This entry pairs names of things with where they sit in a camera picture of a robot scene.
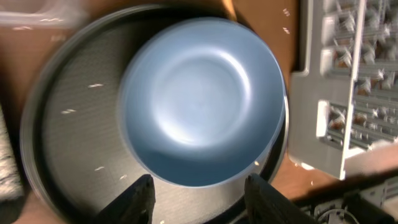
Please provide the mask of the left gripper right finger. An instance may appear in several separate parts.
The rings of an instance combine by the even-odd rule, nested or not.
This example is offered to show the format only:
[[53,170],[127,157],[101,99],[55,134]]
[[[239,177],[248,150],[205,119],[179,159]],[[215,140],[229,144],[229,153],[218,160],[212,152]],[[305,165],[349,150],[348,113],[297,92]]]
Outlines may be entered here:
[[316,220],[255,173],[245,180],[244,201],[250,223],[317,224]]

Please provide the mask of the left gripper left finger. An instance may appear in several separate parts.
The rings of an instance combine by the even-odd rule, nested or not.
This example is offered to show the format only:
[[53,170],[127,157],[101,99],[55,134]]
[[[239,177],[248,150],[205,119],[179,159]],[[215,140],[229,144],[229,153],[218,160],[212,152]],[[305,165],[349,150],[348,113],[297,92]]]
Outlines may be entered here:
[[155,205],[154,180],[138,178],[94,217],[94,224],[151,224]]

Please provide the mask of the dark blue plate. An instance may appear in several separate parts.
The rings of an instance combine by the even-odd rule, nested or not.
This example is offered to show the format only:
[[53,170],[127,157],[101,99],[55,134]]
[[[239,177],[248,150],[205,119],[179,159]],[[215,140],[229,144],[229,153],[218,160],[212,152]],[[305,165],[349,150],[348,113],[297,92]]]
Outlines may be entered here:
[[119,89],[119,125],[137,161],[186,187],[220,185],[254,170],[284,123],[276,58],[248,27],[188,19],[146,42]]

